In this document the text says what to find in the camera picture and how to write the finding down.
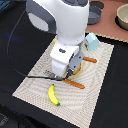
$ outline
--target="yellow banana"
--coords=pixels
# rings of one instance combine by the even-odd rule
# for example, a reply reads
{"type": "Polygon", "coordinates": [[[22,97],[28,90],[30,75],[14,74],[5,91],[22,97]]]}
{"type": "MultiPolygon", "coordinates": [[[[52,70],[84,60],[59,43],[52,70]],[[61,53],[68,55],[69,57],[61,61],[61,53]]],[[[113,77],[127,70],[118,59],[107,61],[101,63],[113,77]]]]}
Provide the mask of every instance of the yellow banana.
{"type": "Polygon", "coordinates": [[[49,87],[49,90],[48,90],[48,95],[49,95],[49,98],[51,100],[51,102],[53,104],[55,104],[56,106],[59,106],[60,103],[59,101],[57,100],[55,94],[54,94],[54,84],[52,84],[50,87],[49,87]]]}

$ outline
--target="table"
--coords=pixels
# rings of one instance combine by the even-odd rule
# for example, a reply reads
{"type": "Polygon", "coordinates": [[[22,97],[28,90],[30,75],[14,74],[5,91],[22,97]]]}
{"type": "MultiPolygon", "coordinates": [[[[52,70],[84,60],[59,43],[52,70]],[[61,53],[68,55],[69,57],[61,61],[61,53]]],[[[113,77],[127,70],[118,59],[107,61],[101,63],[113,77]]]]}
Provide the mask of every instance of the table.
{"type": "MultiPolygon", "coordinates": [[[[25,9],[25,2],[0,18],[0,104],[25,116],[29,116],[51,128],[77,128],[54,115],[12,97],[24,77],[8,63],[6,49],[9,34],[25,9]]],[[[10,56],[16,69],[24,74],[32,69],[47,46],[55,37],[37,30],[25,14],[10,44],[10,56]]],[[[100,41],[114,45],[111,60],[101,88],[90,128],[128,127],[128,44],[98,37],[100,41]]]]}

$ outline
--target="orange handle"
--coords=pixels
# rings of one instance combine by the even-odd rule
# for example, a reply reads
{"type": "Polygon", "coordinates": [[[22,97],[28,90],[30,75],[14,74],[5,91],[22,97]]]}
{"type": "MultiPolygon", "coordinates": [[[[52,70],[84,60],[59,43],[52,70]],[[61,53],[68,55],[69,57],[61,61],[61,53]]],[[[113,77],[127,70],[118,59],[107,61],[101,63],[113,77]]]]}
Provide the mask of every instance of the orange handle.
{"type": "Polygon", "coordinates": [[[70,85],[73,85],[73,86],[75,86],[75,87],[78,87],[78,88],[80,88],[80,89],[84,89],[84,88],[85,88],[84,85],[79,84],[79,83],[74,82],[74,81],[71,81],[71,80],[69,80],[69,79],[66,79],[66,80],[63,80],[63,81],[66,82],[66,83],[68,83],[68,84],[70,84],[70,85]]]}
{"type": "Polygon", "coordinates": [[[96,63],[97,62],[96,59],[89,58],[89,57],[86,57],[86,56],[83,57],[83,60],[90,61],[90,62],[93,62],[93,63],[96,63]]]}

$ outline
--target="wire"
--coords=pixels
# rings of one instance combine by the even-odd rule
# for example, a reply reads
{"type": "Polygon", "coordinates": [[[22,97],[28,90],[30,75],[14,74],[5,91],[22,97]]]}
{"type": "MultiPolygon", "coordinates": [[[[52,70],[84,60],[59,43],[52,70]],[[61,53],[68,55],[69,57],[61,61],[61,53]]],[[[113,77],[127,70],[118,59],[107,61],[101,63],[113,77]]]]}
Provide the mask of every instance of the wire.
{"type": "Polygon", "coordinates": [[[23,11],[23,13],[21,14],[20,18],[18,19],[17,23],[15,24],[10,36],[9,36],[9,40],[8,40],[8,43],[7,43],[7,57],[8,57],[8,60],[9,60],[9,63],[11,65],[11,67],[20,75],[24,76],[24,77],[27,77],[27,78],[44,78],[44,79],[50,79],[50,80],[56,80],[56,81],[63,81],[65,79],[67,79],[69,76],[71,76],[73,74],[73,71],[71,69],[68,70],[67,72],[67,76],[65,78],[50,78],[50,77],[42,77],[42,76],[28,76],[28,75],[25,75],[21,72],[19,72],[12,64],[12,61],[11,61],[11,58],[10,58],[10,55],[9,55],[9,48],[10,48],[10,41],[11,41],[11,38],[12,38],[12,35],[13,33],[15,32],[17,26],[19,25],[20,21],[22,20],[24,14],[25,14],[26,10],[23,11]]]}

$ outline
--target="placemat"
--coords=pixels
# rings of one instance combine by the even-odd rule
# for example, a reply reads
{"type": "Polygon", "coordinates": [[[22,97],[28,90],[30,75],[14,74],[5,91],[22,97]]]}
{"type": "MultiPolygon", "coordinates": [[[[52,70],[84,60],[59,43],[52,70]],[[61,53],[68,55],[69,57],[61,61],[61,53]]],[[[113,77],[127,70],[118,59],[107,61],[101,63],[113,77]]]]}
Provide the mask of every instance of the placemat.
{"type": "MultiPolygon", "coordinates": [[[[45,70],[52,71],[50,52],[53,46],[52,41],[29,75],[45,76],[45,70]]],[[[79,89],[62,81],[25,78],[13,96],[80,128],[88,128],[113,48],[114,46],[110,44],[100,42],[98,49],[87,51],[82,43],[81,49],[85,56],[97,59],[97,63],[82,60],[81,70],[70,79],[83,84],[85,89],[79,89]],[[55,95],[60,106],[55,106],[49,100],[48,89],[51,84],[55,85],[55,95]]]]}

